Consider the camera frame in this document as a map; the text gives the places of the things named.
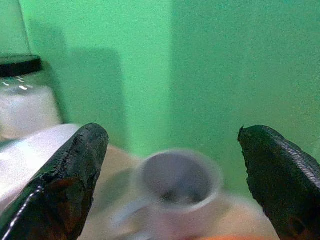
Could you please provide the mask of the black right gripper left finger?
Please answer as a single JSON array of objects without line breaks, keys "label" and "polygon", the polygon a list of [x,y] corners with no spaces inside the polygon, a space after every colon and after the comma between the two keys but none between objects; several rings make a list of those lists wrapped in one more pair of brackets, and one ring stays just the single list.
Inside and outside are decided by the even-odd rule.
[{"label": "black right gripper left finger", "polygon": [[76,240],[82,234],[108,149],[107,131],[82,126],[0,216],[2,240]]}]

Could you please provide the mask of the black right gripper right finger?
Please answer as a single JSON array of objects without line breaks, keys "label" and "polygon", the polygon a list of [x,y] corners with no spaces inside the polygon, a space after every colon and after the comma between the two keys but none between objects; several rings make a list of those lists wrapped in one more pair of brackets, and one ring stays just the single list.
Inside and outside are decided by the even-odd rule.
[{"label": "black right gripper right finger", "polygon": [[320,238],[320,165],[265,125],[241,127],[237,140],[252,197],[281,240]]}]

